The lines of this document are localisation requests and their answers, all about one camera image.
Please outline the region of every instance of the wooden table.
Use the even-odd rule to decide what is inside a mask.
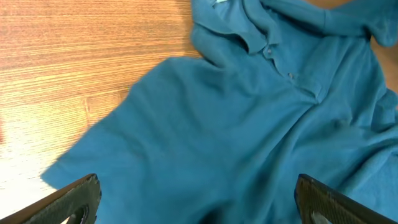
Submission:
[[[52,192],[40,173],[148,70],[197,57],[191,28],[189,0],[0,1],[0,218]],[[397,47],[375,49],[398,90]]]

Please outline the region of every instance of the blue shirt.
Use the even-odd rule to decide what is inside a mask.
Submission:
[[[42,176],[101,181],[102,223],[298,223],[308,174],[398,220],[397,96],[370,48],[398,1],[192,0],[203,58],[170,58]]]

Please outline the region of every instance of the wood grain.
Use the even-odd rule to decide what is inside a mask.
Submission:
[[[191,28],[189,0],[0,1],[0,218],[52,192],[40,173],[148,70],[197,57]],[[397,48],[375,49],[398,90]]]

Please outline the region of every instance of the blue fabric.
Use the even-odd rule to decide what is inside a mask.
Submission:
[[[308,174],[398,221],[397,96],[369,40],[396,0],[192,0],[201,59],[170,58],[43,175],[96,173],[101,223],[298,223]]]

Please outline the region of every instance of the wrinkled fabric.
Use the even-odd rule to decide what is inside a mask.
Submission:
[[[300,223],[308,174],[398,221],[397,96],[370,38],[398,2],[192,0],[203,58],[170,58],[43,175],[101,181],[101,223]]]

